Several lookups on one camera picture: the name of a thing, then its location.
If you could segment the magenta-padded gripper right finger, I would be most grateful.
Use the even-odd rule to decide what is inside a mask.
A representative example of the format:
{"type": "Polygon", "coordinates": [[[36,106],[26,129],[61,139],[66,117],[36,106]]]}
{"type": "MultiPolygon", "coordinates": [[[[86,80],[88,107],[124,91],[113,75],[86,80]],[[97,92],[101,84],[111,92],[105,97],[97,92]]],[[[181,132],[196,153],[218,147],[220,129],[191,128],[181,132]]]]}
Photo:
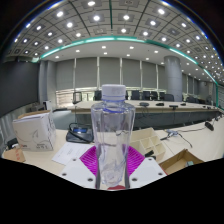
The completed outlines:
{"type": "Polygon", "coordinates": [[[125,187],[135,189],[166,176],[166,172],[153,157],[145,157],[133,147],[128,148],[125,187]]]}

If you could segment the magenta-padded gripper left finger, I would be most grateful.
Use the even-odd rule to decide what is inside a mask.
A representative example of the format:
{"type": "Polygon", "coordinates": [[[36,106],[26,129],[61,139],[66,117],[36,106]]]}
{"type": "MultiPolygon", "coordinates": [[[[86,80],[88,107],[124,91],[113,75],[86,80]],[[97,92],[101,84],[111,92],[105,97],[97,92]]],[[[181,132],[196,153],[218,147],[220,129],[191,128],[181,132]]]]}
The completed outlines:
{"type": "Polygon", "coordinates": [[[80,157],[73,157],[60,173],[60,177],[84,188],[97,186],[98,160],[92,146],[80,157]]]}

